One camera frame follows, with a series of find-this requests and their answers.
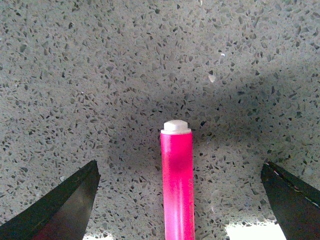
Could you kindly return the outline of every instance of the white surface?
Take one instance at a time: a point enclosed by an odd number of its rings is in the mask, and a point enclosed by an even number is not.
[[[161,130],[162,134],[167,135],[180,135],[190,133],[191,129],[188,128],[188,123],[182,120],[170,120],[164,123],[164,129]]]
[[[230,240],[286,240],[279,224],[230,226],[226,228]]]

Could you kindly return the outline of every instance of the gray countertop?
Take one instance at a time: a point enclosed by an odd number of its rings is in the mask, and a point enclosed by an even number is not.
[[[159,131],[171,119],[193,129],[197,240],[276,221],[265,161],[320,188],[319,1],[0,11],[0,224],[97,160],[87,235],[164,239]]]

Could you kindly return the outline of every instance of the pink cylinder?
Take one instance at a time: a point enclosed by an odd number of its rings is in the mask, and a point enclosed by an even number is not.
[[[187,122],[172,120],[160,139],[165,240],[195,240],[192,132]]]

